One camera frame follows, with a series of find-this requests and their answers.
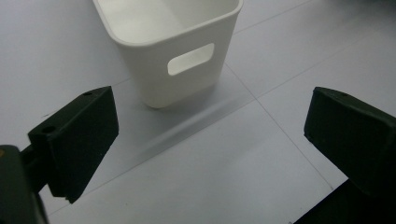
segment bin rim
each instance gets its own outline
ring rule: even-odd
[[[232,16],[236,16],[237,14],[239,14],[239,12],[242,9],[242,6],[244,5],[244,0],[238,0],[238,5],[236,6],[236,8],[234,10],[232,10],[232,11],[230,11],[228,13],[225,13],[225,14],[223,14],[221,16],[218,16],[216,18],[213,18],[211,20],[204,21],[204,22],[198,23],[196,25],[193,25],[192,27],[189,27],[189,28],[184,29],[184,30],[182,30],[180,32],[177,32],[174,35],[168,35],[166,37],[155,38],[155,39],[152,39],[152,40],[147,41],[147,42],[131,43],[131,42],[127,42],[125,40],[122,40],[122,39],[118,38],[113,33],[113,31],[112,31],[112,29],[110,27],[110,24],[107,22],[106,15],[103,12],[103,10],[102,10],[99,2],[98,2],[99,0],[92,0],[92,1],[95,4],[95,7],[96,7],[96,9],[97,9],[97,11],[99,13],[99,16],[100,16],[100,18],[101,18],[101,20],[102,20],[102,22],[103,22],[103,24],[104,24],[104,26],[105,26],[105,28],[107,30],[107,33],[110,35],[110,37],[117,44],[122,45],[124,47],[134,48],[134,49],[143,49],[143,48],[155,47],[156,45],[163,44],[165,42],[168,42],[168,41],[171,41],[173,39],[176,39],[176,38],[178,38],[180,36],[189,35],[191,33],[194,33],[195,30],[200,30],[200,29],[202,29],[204,27],[213,25],[213,24],[218,23],[220,21],[225,21],[225,20],[231,18]]]

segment white basket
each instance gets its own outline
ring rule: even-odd
[[[142,101],[165,107],[216,83],[243,0],[93,0]]]

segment white floor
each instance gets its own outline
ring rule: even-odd
[[[396,116],[396,2],[245,0],[213,88],[142,105],[91,0],[0,2],[0,143],[111,85],[120,135],[53,224],[295,222],[347,178],[304,138],[316,86]]]

